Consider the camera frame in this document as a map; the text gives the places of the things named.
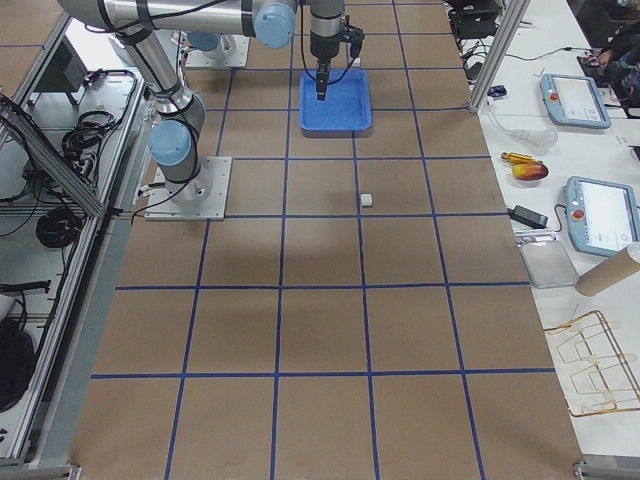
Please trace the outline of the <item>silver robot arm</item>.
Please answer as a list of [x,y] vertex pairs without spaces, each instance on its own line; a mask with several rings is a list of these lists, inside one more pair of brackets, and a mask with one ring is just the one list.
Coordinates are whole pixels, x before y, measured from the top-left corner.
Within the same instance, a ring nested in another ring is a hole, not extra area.
[[202,52],[214,52],[221,48],[227,54],[236,48],[235,40],[229,34],[188,31],[187,40],[194,49]]
[[205,108],[178,74],[158,31],[237,34],[277,49],[287,45],[303,24],[297,1],[63,1],[60,5],[87,28],[114,35],[142,73],[160,116],[148,147],[164,176],[169,199],[177,202],[199,200],[211,189],[198,153]]

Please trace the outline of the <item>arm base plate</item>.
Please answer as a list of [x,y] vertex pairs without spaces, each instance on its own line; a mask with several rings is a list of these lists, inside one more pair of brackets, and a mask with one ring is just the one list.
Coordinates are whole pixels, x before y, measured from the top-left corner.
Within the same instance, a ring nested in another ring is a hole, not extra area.
[[166,183],[159,167],[154,181],[163,186],[150,192],[151,206],[144,211],[150,221],[223,221],[225,219],[230,177],[231,157],[200,159],[200,171],[185,187]]
[[247,63],[250,41],[241,35],[232,35],[236,48],[231,53],[223,53],[221,48],[214,52],[194,49],[188,42],[186,67],[190,69],[231,69],[244,68]]

